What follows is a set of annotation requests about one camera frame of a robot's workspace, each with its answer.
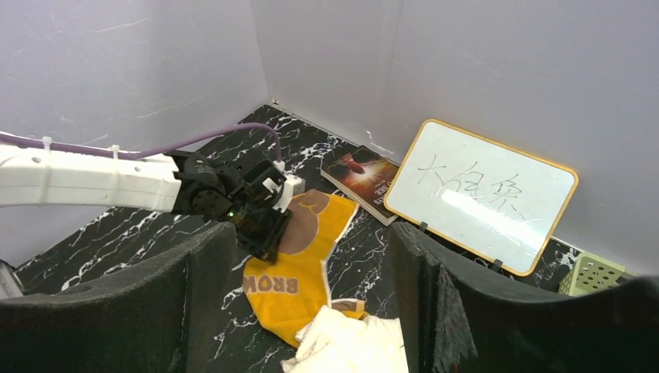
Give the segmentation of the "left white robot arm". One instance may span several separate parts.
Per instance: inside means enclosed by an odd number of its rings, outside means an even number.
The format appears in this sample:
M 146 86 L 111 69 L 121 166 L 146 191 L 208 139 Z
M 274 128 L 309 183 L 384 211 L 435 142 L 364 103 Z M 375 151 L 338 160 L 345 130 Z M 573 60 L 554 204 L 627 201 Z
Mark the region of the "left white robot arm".
M 303 180 L 251 149 L 235 161 L 175 150 L 136 159 L 117 149 L 93 154 L 54 147 L 1 146 L 1 204 L 130 207 L 199 216 L 235 226 L 251 256 L 275 263 Z

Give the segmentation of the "yellow bear towel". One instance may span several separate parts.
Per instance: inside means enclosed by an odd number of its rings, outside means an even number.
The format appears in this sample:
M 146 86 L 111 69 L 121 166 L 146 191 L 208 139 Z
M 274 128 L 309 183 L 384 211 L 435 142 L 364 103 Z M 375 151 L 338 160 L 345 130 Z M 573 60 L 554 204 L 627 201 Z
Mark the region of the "yellow bear towel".
M 278 246 L 277 261 L 257 258 L 244 266 L 242 289 L 260 325 L 298 347 L 296 334 L 324 306 L 352 319 L 367 316 L 365 303 L 354 298 L 334 299 L 326 265 L 359 206 L 356 202 L 309 190 L 288 205 L 291 220 Z

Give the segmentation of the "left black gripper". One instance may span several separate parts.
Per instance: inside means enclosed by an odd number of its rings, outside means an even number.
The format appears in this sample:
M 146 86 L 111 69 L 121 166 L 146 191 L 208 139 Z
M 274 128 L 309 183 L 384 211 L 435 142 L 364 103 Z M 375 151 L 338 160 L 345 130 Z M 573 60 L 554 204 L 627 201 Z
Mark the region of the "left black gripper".
M 251 256 L 277 262 L 292 217 L 288 205 L 304 189 L 301 178 L 285 173 L 283 162 L 269 160 L 260 150 L 249 150 L 231 162 L 184 151 L 169 156 L 178 167 L 173 175 L 181 182 L 174 214 L 230 222 Z

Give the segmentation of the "white towel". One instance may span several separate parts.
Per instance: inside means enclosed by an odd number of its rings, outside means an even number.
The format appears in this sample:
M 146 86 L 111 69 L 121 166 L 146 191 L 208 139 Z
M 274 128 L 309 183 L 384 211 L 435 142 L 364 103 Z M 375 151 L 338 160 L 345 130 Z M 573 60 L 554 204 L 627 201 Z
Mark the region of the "white towel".
M 398 318 L 353 319 L 324 306 L 295 339 L 299 346 L 294 357 L 281 362 L 283 372 L 409 371 Z

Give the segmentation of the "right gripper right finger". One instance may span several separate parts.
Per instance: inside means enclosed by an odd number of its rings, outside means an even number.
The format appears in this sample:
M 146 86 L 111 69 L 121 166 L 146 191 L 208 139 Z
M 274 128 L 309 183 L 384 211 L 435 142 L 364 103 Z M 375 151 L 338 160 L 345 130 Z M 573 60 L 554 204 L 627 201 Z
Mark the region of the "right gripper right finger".
M 658 279 L 591 295 L 534 288 L 407 223 L 389 227 L 411 372 L 656 372 Z

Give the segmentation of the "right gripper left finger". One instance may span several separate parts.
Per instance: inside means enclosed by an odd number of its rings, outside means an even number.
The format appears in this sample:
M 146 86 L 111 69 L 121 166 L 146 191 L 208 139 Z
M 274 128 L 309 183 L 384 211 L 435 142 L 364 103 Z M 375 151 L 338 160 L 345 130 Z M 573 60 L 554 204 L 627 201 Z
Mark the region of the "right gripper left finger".
M 3 372 L 204 372 L 237 238 L 221 223 L 55 295 L 1 302 Z

